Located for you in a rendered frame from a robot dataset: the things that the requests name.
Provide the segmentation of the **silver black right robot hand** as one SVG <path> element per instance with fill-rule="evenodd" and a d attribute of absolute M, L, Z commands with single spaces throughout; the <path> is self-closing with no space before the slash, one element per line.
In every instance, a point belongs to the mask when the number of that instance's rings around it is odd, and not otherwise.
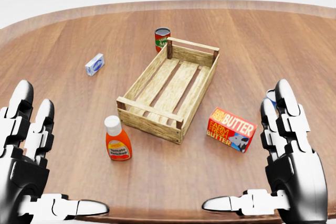
<path fill-rule="evenodd" d="M 286 79 L 274 88 L 276 104 L 268 98 L 260 105 L 263 148 L 269 151 L 265 168 L 271 193 L 249 189 L 240 197 L 216 197 L 202 209 L 236 212 L 243 216 L 279 212 L 285 224 L 326 224 L 328 190 L 318 153 L 310 146 L 310 127 Z"/>

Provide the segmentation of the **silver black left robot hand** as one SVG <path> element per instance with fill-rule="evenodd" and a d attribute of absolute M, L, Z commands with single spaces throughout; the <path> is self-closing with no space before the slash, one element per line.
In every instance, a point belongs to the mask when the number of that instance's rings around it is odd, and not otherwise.
<path fill-rule="evenodd" d="M 55 108 L 45 99 L 31 123 L 33 98 L 33 86 L 22 80 L 9 105 L 0 109 L 0 224 L 60 222 L 108 213 L 102 202 L 44 193 Z"/>

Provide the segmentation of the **red butter box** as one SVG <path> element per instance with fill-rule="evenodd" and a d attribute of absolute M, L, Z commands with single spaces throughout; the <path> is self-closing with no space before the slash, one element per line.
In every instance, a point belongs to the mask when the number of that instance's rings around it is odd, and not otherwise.
<path fill-rule="evenodd" d="M 257 125 L 217 107 L 209 117 L 207 135 L 245 153 Z"/>

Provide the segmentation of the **wooden slat tray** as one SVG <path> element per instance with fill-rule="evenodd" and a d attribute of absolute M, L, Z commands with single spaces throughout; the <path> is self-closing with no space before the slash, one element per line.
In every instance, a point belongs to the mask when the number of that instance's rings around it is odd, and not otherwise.
<path fill-rule="evenodd" d="M 122 97 L 121 122 L 181 144 L 214 76 L 219 48 L 169 37 Z"/>

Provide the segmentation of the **blue white item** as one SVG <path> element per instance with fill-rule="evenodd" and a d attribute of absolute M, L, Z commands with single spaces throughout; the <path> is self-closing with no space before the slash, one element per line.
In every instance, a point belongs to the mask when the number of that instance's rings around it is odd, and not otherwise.
<path fill-rule="evenodd" d="M 275 96 L 275 90 L 270 89 L 266 92 L 266 97 L 272 102 L 274 108 L 276 108 L 276 96 Z"/>

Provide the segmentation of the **orange ketchup bottle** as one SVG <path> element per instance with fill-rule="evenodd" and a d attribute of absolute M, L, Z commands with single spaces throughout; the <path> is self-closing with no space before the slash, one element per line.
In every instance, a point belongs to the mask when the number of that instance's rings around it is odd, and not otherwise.
<path fill-rule="evenodd" d="M 113 161 L 126 161 L 132 156 L 130 139 L 122 128 L 120 119 L 111 115 L 104 120 L 106 127 L 106 148 Z"/>

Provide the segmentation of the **small blue white box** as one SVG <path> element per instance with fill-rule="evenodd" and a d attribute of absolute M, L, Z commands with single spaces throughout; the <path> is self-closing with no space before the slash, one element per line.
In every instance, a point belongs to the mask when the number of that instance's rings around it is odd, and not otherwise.
<path fill-rule="evenodd" d="M 86 73 L 93 76 L 105 64 L 103 54 L 97 54 L 88 63 L 85 64 Z"/>

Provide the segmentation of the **red tomato sauce tin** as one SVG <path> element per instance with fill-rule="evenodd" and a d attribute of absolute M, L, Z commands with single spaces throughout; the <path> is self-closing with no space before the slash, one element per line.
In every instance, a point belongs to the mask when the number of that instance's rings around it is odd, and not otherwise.
<path fill-rule="evenodd" d="M 171 31 L 167 27 L 159 27 L 155 30 L 155 48 L 157 52 L 166 45 L 167 38 L 170 37 Z"/>

